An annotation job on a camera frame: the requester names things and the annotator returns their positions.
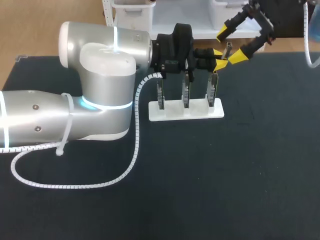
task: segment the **white container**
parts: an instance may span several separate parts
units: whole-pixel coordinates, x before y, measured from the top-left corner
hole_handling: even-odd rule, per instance
[[[210,19],[213,28],[220,30],[225,21],[233,18],[249,1],[247,0],[209,0]]]
[[[149,0],[112,0],[114,25],[119,28],[150,32],[156,2]]]

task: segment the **white spiral cable wrap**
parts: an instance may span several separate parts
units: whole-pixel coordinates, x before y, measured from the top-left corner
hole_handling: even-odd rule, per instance
[[[146,84],[147,81],[150,79],[158,78],[161,79],[162,75],[161,73],[153,73],[148,76],[146,76],[139,84],[137,87],[137,90],[135,92],[135,97],[134,97],[134,118],[135,118],[135,146],[134,146],[134,152],[133,152],[133,157],[131,160],[131,163],[129,167],[125,170],[123,174],[121,174],[119,177],[116,179],[104,182],[104,183],[99,183],[99,184],[86,184],[86,185],[56,185],[56,184],[42,184],[42,183],[37,183],[34,181],[29,181],[21,177],[17,171],[16,171],[16,163],[17,161],[24,155],[32,152],[32,151],[37,151],[37,150],[43,150],[43,149],[51,149],[51,148],[56,148],[58,147],[61,143],[46,143],[46,144],[40,144],[40,145],[35,145],[35,146],[21,146],[21,147],[10,147],[10,148],[0,148],[0,153],[19,153],[17,156],[14,157],[14,159],[11,162],[11,172],[13,176],[18,179],[20,182],[36,187],[36,188],[43,188],[43,189],[97,189],[97,188],[103,188],[106,186],[110,186],[113,184],[118,183],[122,179],[124,179],[129,172],[132,170],[133,166],[136,163],[137,157],[138,157],[138,152],[139,152],[139,141],[140,141],[140,125],[139,125],[139,97],[140,97],[140,92],[142,90],[142,87]]]
[[[304,10],[304,53],[308,66],[312,69],[320,65],[320,57],[314,62],[311,62],[310,50],[309,50],[309,13],[308,13],[308,2],[303,5]]]

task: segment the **cable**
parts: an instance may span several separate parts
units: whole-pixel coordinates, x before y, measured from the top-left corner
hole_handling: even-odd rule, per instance
[[[303,11],[304,11],[304,52],[305,52],[305,58],[306,63],[308,66],[312,69],[316,68],[318,65],[320,65],[320,57],[314,62],[311,62],[310,57],[310,50],[309,50],[309,13],[308,13],[308,2],[306,2],[303,5]]]
[[[20,182],[29,185],[29,186],[33,186],[36,188],[43,188],[43,189],[97,189],[97,188],[103,188],[106,186],[110,186],[113,185],[115,183],[118,183],[119,181],[121,181],[122,179],[124,179],[129,172],[132,170],[133,166],[136,163],[137,157],[138,157],[138,152],[139,152],[139,142],[140,142],[140,125],[139,125],[139,97],[140,97],[140,92],[143,88],[143,86],[146,84],[147,81],[149,81],[150,79],[154,79],[154,78],[158,78],[161,79],[162,75],[161,73],[157,72],[157,73],[153,73],[150,74],[148,76],[146,76],[139,84],[139,86],[136,89],[135,92],[135,97],[134,97],[134,119],[135,119],[135,145],[134,145],[134,152],[133,152],[133,157],[131,160],[131,163],[129,165],[129,167],[125,170],[125,172],[123,174],[121,174],[119,177],[117,177],[116,179],[104,182],[104,183],[99,183],[99,184],[87,184],[87,185],[55,185],[55,184],[42,184],[42,183],[37,183],[34,181],[29,181],[24,179],[23,177],[21,177],[17,171],[16,171],[16,163],[17,161],[24,155],[32,152],[32,151],[37,151],[37,150],[41,150],[41,149],[50,149],[50,148],[55,148],[57,146],[59,146],[61,143],[47,143],[47,144],[41,144],[41,145],[37,145],[37,146],[25,146],[25,147],[18,147],[16,148],[14,152],[18,152],[18,150],[20,150],[17,156],[14,157],[14,159],[11,162],[11,172],[13,174],[13,176],[18,179]]]
[[[64,154],[64,148],[65,145],[68,141],[68,137],[70,134],[70,130],[72,127],[72,120],[73,120],[73,112],[75,110],[75,104],[74,104],[74,99],[72,98],[72,96],[69,93],[62,93],[62,96],[66,96],[68,99],[68,103],[69,103],[69,115],[68,115],[68,120],[66,122],[66,126],[64,129],[64,134],[63,134],[63,138],[62,141],[60,142],[60,145],[56,148],[55,154],[57,156],[62,156]]]

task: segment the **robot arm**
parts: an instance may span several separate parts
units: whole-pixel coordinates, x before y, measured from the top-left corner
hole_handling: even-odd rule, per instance
[[[219,42],[225,40],[246,18],[255,19],[261,27],[260,36],[251,43],[243,45],[236,51],[229,61],[236,64],[253,57],[254,53],[265,43],[272,44],[276,39],[275,27],[287,26],[295,16],[290,14],[291,9],[301,6],[307,0],[249,0],[249,3],[242,8],[232,19],[227,20],[217,35]],[[320,4],[320,0],[308,0],[312,4]]]

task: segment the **screw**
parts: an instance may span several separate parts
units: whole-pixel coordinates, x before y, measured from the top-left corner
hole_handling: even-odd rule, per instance
[[[36,126],[34,129],[37,133],[41,131],[41,127],[40,126]]]

